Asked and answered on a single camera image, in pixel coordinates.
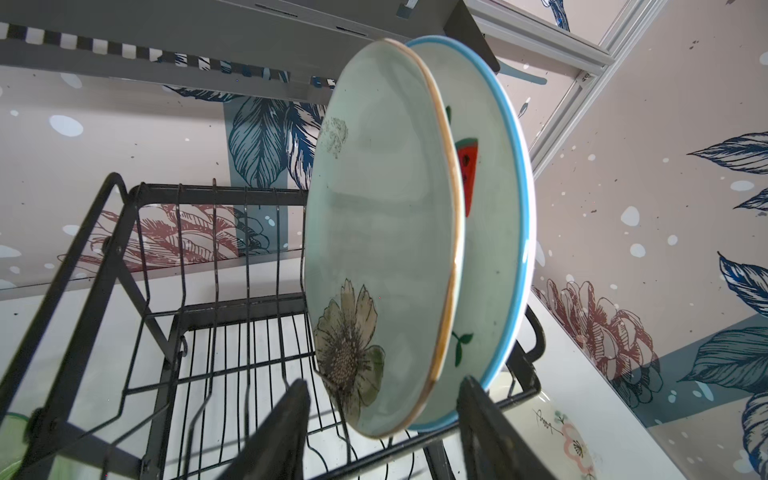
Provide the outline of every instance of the sunflower design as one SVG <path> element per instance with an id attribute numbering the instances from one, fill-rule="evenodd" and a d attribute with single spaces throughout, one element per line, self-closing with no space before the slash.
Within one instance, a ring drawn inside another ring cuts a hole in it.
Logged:
<path id="1" fill-rule="evenodd" d="M 366 286 L 357 300 L 352 282 L 344 281 L 341 307 L 328 303 L 314 331 L 317 366 L 323 383 L 346 421 L 354 426 L 360 408 L 376 400 L 384 374 L 384 349 L 369 345 L 378 314 Z"/>

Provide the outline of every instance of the plate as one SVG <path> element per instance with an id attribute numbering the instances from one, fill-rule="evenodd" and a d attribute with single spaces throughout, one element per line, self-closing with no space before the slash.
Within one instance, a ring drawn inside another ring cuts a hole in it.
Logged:
<path id="1" fill-rule="evenodd" d="M 421 59 L 366 46 L 336 83 L 306 207 L 306 301 L 316 364 L 359 433 L 421 412 L 447 353 L 464 202 L 445 106 Z"/>
<path id="2" fill-rule="evenodd" d="M 412 429 L 457 419 L 461 381 L 487 389 L 515 342 L 533 277 L 536 213 L 528 147 L 506 93 L 476 53 L 447 37 L 408 43 L 435 77 L 461 163 L 466 245 L 449 355 Z"/>
<path id="3" fill-rule="evenodd" d="M 511 379 L 511 375 L 504 372 L 494 380 L 489 395 L 495 402 L 507 398 Z M 513 393 L 519 392 L 522 389 L 516 385 Z M 597 480 L 587 443 L 568 414 L 545 392 L 507 410 L 504 416 L 555 478 Z"/>

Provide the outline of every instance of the wallpaper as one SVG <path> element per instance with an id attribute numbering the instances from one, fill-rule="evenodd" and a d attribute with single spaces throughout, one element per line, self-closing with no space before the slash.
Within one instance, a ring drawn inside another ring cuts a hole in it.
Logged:
<path id="1" fill-rule="evenodd" d="M 308 188 L 325 108 L 172 85 L 0 67 L 0 289 L 47 283 L 106 175 L 128 188 L 164 184 Z M 74 279 L 95 275 L 118 219 L 116 193 L 101 213 Z M 184 262 L 206 263 L 301 247 L 300 207 L 184 205 Z M 126 264 L 180 263 L 173 205 L 147 205 Z"/>
<path id="2" fill-rule="evenodd" d="M 534 292 L 688 478 L 768 478 L 766 18 L 669 2 L 536 185 Z"/>

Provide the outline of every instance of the plate with blue rim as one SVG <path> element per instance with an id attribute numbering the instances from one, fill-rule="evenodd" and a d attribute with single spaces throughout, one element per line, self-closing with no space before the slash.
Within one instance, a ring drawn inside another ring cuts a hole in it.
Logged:
<path id="1" fill-rule="evenodd" d="M 449 117 L 465 196 L 465 255 L 449 353 L 440 380 L 410 429 L 454 422 L 458 388 L 487 389 L 509 356 L 525 314 L 536 245 L 528 147 L 493 71 L 452 38 L 407 44 L 429 67 Z"/>

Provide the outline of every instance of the blue rim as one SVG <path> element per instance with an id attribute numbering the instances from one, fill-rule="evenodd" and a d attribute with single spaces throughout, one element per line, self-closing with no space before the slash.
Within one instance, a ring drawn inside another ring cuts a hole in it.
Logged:
<path id="1" fill-rule="evenodd" d="M 464 55 L 475 68 L 477 68 L 480 75 L 485 80 L 485 83 L 491 89 L 493 98 L 496 100 L 498 109 L 502 114 L 504 120 L 504 127 L 507 131 L 507 136 L 511 142 L 512 152 L 515 156 L 515 165 L 518 172 L 518 193 L 519 201 L 521 205 L 521 229 L 520 229 L 520 244 L 518 248 L 518 268 L 517 278 L 515 279 L 515 291 L 512 294 L 512 301 L 509 306 L 509 314 L 507 323 L 504 326 L 502 332 L 501 341 L 496 347 L 491 363 L 480 378 L 480 385 L 484 390 L 487 390 L 491 386 L 491 381 L 495 377 L 496 373 L 501 369 L 502 365 L 507 360 L 508 351 L 511 343 L 514 341 L 516 326 L 520 323 L 519 317 L 523 314 L 525 308 L 525 276 L 528 270 L 527 263 L 532 261 L 532 258 L 527 255 L 526 249 L 530 247 L 531 242 L 531 202 L 529 201 L 528 191 L 528 179 L 525 174 L 527 165 L 525 164 L 527 155 L 525 155 L 523 145 L 525 139 L 516 127 L 516 118 L 509 109 L 509 103 L 506 93 L 502 90 L 501 86 L 496 81 L 496 76 L 490 67 L 480 58 L 476 53 L 466 47 L 459 41 L 452 38 L 442 37 L 438 35 L 429 35 L 426 37 L 417 38 L 406 43 L 407 46 L 412 47 L 414 45 L 420 45 L 422 43 L 438 43 L 447 47 L 453 48 L 458 53 Z M 458 418 L 458 414 L 455 410 L 445 414 L 439 419 L 430 422 L 422 423 L 418 425 L 411 425 L 409 429 L 416 430 L 417 432 L 430 432 L 432 430 L 440 429 L 451 423 L 455 422 Z"/>

